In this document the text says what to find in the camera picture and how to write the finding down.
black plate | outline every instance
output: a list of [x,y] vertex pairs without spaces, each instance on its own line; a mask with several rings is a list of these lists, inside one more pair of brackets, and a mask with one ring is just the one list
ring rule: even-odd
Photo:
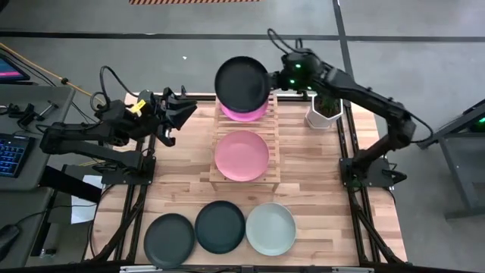
[[257,110],[270,95],[268,72],[253,58],[231,58],[217,71],[215,93],[231,111],[249,113]]
[[144,240],[145,254],[158,268],[176,268],[189,258],[195,241],[190,221],[182,215],[169,213],[150,224]]

pink plate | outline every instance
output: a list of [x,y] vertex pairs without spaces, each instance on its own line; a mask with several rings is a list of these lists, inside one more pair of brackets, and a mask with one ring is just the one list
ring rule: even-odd
[[217,144],[215,164],[221,173],[234,181],[251,181],[268,168],[270,151],[266,142],[251,131],[227,134]]
[[264,116],[264,114],[266,114],[266,109],[268,109],[268,105],[269,103],[268,101],[266,101],[262,107],[254,111],[251,111],[249,113],[238,113],[229,110],[221,103],[221,110],[228,118],[232,119],[233,121],[249,122],[255,121],[260,117]]

green plant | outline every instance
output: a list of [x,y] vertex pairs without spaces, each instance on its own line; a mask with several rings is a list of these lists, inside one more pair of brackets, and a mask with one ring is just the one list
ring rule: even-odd
[[340,99],[317,94],[314,100],[314,109],[326,118],[331,118],[340,113]]

gray floor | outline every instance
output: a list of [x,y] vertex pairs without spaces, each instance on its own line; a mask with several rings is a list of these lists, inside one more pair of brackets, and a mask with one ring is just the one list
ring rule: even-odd
[[[481,0],[339,3],[347,35],[485,36],[485,2]],[[273,27],[282,34],[338,34],[331,0],[159,6],[130,6],[127,0],[14,0],[0,14],[0,26],[32,31],[188,34],[262,34]],[[0,38],[0,42],[91,92],[99,90],[98,71],[103,64],[111,65],[133,90],[178,89],[184,84],[194,93],[214,92],[215,72],[232,56],[249,55],[269,71],[280,69],[280,52],[264,40]],[[307,41],[305,45],[322,59],[343,67],[339,42]],[[433,128],[483,99],[485,43],[350,42],[349,53],[360,84],[403,102]],[[124,96],[114,82],[108,84],[110,96]],[[78,95],[76,102],[89,111],[85,96]],[[74,111],[68,118],[81,121]],[[378,118],[377,124],[384,135],[385,123]],[[426,135],[419,127],[415,137]],[[416,265],[485,271],[485,218],[445,221],[443,217],[445,212],[460,209],[462,202],[439,147],[421,151],[410,146],[390,153],[389,158],[408,175],[396,187],[408,260]],[[58,165],[84,161],[72,155],[52,159]],[[54,262],[73,261],[76,245],[82,244],[66,246]]]

computer monitor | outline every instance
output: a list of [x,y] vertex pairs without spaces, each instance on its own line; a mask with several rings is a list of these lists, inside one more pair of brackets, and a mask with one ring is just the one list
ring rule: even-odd
[[19,80],[30,80],[30,76],[4,55],[0,55],[0,83],[12,83]]

